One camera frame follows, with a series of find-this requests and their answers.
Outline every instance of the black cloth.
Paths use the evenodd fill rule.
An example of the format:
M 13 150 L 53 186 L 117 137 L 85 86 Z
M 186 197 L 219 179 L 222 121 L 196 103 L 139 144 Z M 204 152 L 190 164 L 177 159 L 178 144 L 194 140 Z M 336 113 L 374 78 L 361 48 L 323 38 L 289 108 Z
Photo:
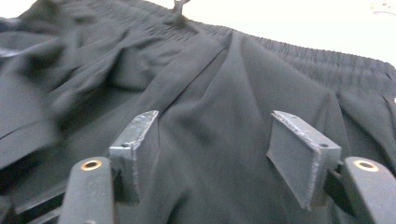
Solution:
M 119 204 L 121 223 L 356 223 L 332 203 L 300 208 L 265 156 L 271 112 L 394 173 L 394 67 L 173 17 L 144 1 L 39 0 L 0 33 L 14 50 L 0 57 L 3 194 L 20 210 L 48 198 L 159 110 L 138 151 L 141 203 Z

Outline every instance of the drawstring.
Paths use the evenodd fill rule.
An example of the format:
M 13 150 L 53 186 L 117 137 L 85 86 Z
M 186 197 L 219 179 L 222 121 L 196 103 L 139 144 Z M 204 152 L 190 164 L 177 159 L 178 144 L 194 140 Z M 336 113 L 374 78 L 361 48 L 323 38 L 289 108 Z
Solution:
M 183 6 L 188 2 L 190 2 L 190 0 L 175 0 L 175 6 L 173 8 L 174 14 L 172 18 L 167 21 L 168 24 L 174 24 L 176 27 L 184 26 Z

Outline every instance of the elastic waistband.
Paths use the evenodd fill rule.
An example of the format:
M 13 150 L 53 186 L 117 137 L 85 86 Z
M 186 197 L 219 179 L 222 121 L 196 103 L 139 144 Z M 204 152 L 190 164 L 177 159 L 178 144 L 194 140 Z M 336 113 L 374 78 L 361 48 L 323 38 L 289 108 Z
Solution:
M 89 16 L 87 12 L 93 10 L 94 15 L 115 20 L 120 25 L 134 27 L 137 23 L 140 23 L 139 25 L 144 24 L 150 34 L 167 35 L 168 38 L 178 41 L 189 39 L 195 35 L 194 31 L 188 27 L 180 29 L 164 24 L 166 20 L 172 18 L 172 10 L 142 0 L 65 0 L 61 3 L 57 0 L 52 1 L 57 2 L 71 14 Z M 208 25 L 197 21 L 188 20 L 187 24 L 204 31 L 207 35 L 213 36 L 219 41 L 223 41 L 222 37 L 230 32 L 238 32 L 228 27 Z M 377 74 L 380 73 L 396 80 L 395 68 L 390 63 L 329 50 L 293 46 L 254 35 L 243 35 L 248 36 L 282 58 L 298 58 L 315 63 L 335 65 L 352 69 L 355 73 L 367 70 L 375 71 Z

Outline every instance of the dark gray fabric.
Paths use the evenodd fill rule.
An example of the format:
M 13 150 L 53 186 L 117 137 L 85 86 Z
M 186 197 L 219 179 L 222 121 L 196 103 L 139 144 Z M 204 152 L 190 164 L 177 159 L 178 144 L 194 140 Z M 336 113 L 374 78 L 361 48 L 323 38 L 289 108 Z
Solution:
M 21 53 L 1 63 L 0 167 L 28 171 L 3 193 L 17 208 L 48 198 L 159 110 L 138 152 L 141 204 L 119 204 L 121 223 L 354 223 L 332 203 L 299 207 L 265 157 L 271 112 L 395 172 L 394 68 L 172 17 L 143 1 L 40 0 L 1 34 Z

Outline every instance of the clothing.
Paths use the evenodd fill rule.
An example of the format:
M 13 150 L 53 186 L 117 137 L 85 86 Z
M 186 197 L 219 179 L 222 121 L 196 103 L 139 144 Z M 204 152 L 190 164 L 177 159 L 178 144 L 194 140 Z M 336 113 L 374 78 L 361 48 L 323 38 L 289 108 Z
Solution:
M 40 0 L 0 34 L 16 52 L 0 58 L 3 194 L 23 210 L 63 190 L 75 163 L 158 110 L 138 151 L 141 203 L 119 204 L 120 223 L 355 223 L 332 203 L 300 208 L 265 156 L 271 113 L 394 173 L 394 67 L 173 16 L 144 1 Z

